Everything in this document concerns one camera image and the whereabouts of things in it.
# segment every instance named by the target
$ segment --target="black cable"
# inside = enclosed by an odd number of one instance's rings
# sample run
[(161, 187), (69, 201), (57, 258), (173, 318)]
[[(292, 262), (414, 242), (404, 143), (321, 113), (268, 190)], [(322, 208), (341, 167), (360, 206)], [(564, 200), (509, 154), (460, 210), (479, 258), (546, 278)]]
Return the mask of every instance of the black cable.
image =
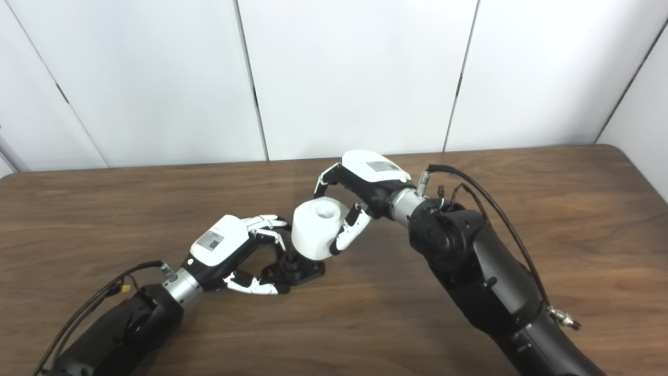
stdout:
[(50, 344), (49, 348), (46, 350), (42, 358), (39, 360), (37, 367), (35, 368), (35, 371), (33, 371), (32, 376), (38, 376), (41, 371), (42, 367), (44, 367), (44, 364), (46, 361), (49, 359), (49, 356), (53, 352), (53, 349), (56, 347), (56, 345), (60, 342), (62, 339), (63, 335), (65, 332), (70, 328), (70, 326), (74, 323), (74, 321), (81, 315), (83, 311), (85, 311), (89, 306), (91, 306), (93, 303), (96, 302), (96, 300), (100, 297), (103, 296), (107, 293), (107, 291), (118, 281), (123, 279), (124, 277), (128, 276), (131, 273), (134, 273), (138, 270), (142, 269), (147, 269), (147, 268), (159, 268), (160, 266), (163, 265), (163, 262), (161, 260), (156, 260), (156, 261), (149, 261), (149, 262), (143, 262), (137, 266), (134, 266), (133, 268), (130, 268), (126, 270), (125, 272), (119, 274), (116, 278), (114, 278), (111, 282), (107, 283), (103, 288), (99, 289), (93, 296), (86, 301), (81, 308), (79, 308), (73, 315), (72, 317), (67, 320), (65, 325), (60, 329), (58, 334), (55, 336), (53, 342)]
[(65, 333), (65, 336), (63, 339), (60, 341), (60, 344), (55, 350), (55, 353), (53, 354), (53, 358), (51, 359), (51, 367), (49, 367), (50, 370), (55, 369), (55, 364), (58, 362), (58, 358), (60, 358), (60, 355), (63, 353), (63, 349), (65, 348), (65, 344), (67, 343), (67, 340), (72, 336), (72, 333), (74, 333), (74, 330), (81, 324), (81, 322), (88, 317), (88, 315), (97, 308), (100, 303), (102, 303), (103, 300), (107, 298), (107, 294), (102, 294), (98, 297), (96, 301), (94, 301), (88, 308), (83, 311), (79, 317), (77, 317), (76, 320), (72, 323), (72, 325), (69, 326), (69, 329)]
[(490, 217), (489, 217), (489, 215), (487, 215), (487, 211), (485, 210), (485, 207), (482, 205), (482, 202), (480, 201), (480, 199), (478, 198), (476, 193), (473, 192), (471, 190), (471, 188), (469, 188), (469, 186), (466, 185), (465, 183), (460, 183), (452, 191), (452, 197), (450, 197), (450, 207), (448, 208), (448, 210), (446, 210), (446, 212), (452, 210), (452, 208), (455, 206), (455, 203), (456, 203), (455, 198), (457, 197), (457, 192), (459, 191), (460, 188), (464, 188), (464, 191), (466, 191), (469, 195), (471, 195), (471, 197), (473, 197), (473, 200), (476, 202), (476, 205), (478, 206), (478, 209), (480, 210), (480, 213), (482, 214), (482, 217), (485, 219), (485, 221), (487, 223), (491, 223), (490, 222)]
[(132, 280), (132, 286), (134, 286), (135, 291), (139, 291), (139, 284), (137, 284), (137, 280), (134, 279), (134, 276), (132, 274), (128, 274), (128, 277)]
[(426, 171), (429, 173), (442, 172), (442, 173), (450, 173), (453, 175), (457, 175), (463, 180), (465, 180), (467, 183), (471, 184), (476, 190), (478, 190), (478, 192), (480, 192), (480, 194), (483, 197), (485, 197), (485, 200), (487, 200), (487, 202), (492, 206), (494, 211), (496, 211), (499, 217), (501, 217), (501, 220), (503, 221), (504, 225), (506, 225), (506, 228), (508, 228), (510, 235), (512, 235), (512, 238), (515, 240), (515, 243), (517, 243), (517, 246), (520, 248), (522, 256), (524, 256), (524, 259), (526, 260), (526, 265), (529, 267), (529, 270), (531, 271), (531, 274), (533, 275), (534, 280), (536, 281), (536, 285), (538, 286), (538, 291), (540, 291), (540, 295), (542, 295), (545, 305), (551, 306), (550, 301), (547, 297), (547, 293), (545, 292), (545, 287), (543, 286), (542, 281), (540, 280), (540, 276), (538, 275), (538, 270), (536, 269), (534, 262), (531, 260), (531, 255), (529, 255), (529, 251), (524, 246), (524, 243), (522, 243), (520, 235), (517, 233), (517, 230), (515, 230), (515, 227), (512, 225), (512, 223), (510, 223), (510, 220), (508, 219), (504, 211), (492, 198), (492, 196), (485, 190), (485, 188), (483, 188), (480, 184), (478, 184), (478, 182), (475, 181), (475, 179), (461, 172), (460, 170), (457, 170), (452, 166), (429, 165)]

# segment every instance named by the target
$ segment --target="white panel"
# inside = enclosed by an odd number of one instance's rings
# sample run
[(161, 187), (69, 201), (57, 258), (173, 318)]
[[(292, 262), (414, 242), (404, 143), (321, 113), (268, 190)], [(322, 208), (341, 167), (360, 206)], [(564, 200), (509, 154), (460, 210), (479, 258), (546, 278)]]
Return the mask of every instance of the white panel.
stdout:
[(441, 151), (475, 8), (242, 0), (269, 158)]
[(109, 166), (265, 158), (232, 0), (10, 0)]
[(592, 143), (666, 0), (482, 0), (447, 151)]
[(22, 171), (107, 167), (4, 1), (0, 149)]
[(668, 201), (668, 33), (657, 41), (599, 143), (620, 148)]

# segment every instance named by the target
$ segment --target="silver cylindrical connector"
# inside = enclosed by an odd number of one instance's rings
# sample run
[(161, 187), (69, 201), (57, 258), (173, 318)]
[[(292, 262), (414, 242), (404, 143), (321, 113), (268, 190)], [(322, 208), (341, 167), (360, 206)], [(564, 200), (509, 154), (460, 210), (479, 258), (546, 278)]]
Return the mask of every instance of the silver cylindrical connector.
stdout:
[(195, 298), (203, 292), (202, 287), (184, 268), (179, 269), (175, 274), (175, 278), (169, 278), (162, 285), (172, 295), (181, 307), (186, 307)]
[(424, 197), (424, 193), (427, 191), (427, 184), (429, 184), (429, 178), (429, 173), (427, 171), (422, 171), (420, 179), (417, 182), (417, 189), (415, 190), (415, 194), (418, 197)]
[(418, 196), (418, 192), (413, 188), (405, 188), (391, 198), (392, 218), (408, 228), (408, 222), (411, 215), (425, 197)]

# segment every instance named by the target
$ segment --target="cable connector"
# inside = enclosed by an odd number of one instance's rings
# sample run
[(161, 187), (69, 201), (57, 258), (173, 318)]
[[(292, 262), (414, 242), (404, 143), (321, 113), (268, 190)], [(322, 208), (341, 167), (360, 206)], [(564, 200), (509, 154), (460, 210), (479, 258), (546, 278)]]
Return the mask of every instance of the cable connector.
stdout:
[(574, 331), (579, 331), (582, 328), (582, 324), (573, 320), (571, 315), (556, 309), (555, 307), (549, 306), (547, 308), (547, 313), (561, 326), (567, 326)]
[(173, 282), (178, 278), (178, 274), (174, 273), (172, 267), (169, 266), (169, 264), (167, 264), (166, 262), (160, 266), (160, 270), (167, 277), (169, 282)]
[(420, 175), (420, 179), (417, 182), (417, 189), (415, 190), (415, 194), (418, 197), (424, 197), (424, 193), (427, 191), (427, 184), (429, 184), (429, 172), (428, 171), (422, 171), (422, 174)]

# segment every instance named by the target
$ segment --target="wooden table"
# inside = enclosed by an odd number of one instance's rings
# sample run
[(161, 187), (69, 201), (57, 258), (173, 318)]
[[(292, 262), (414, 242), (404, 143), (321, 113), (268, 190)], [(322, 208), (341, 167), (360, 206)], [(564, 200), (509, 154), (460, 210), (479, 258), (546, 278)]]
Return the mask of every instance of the wooden table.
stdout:
[[(455, 165), (477, 178), (514, 222), (553, 303), (584, 324), (581, 332), (568, 335), (609, 375), (668, 372), (668, 207), (619, 150), (551, 147), (391, 159), (414, 179), (428, 163)], [(332, 163), (142, 167), (4, 178), (0, 374), (28, 374), (61, 325), (94, 291), (144, 260), (179, 265), (190, 244), (224, 214), (291, 217)], [(448, 190), (455, 184), (432, 178), (432, 191), (438, 181)], [(353, 202), (340, 187), (328, 193)], [(470, 201), (464, 204), (473, 207)], [(500, 222), (494, 225), (512, 244)], [(271, 260), (271, 248), (263, 248), (245, 269), (258, 272)], [(138, 279), (145, 284), (163, 278), (146, 271)], [(96, 316), (120, 299), (103, 303)], [(388, 220), (373, 222), (348, 250), (327, 260), (325, 277), (286, 296), (229, 290), (205, 296), (153, 364), (138, 373), (515, 374), (408, 246), (404, 228)]]

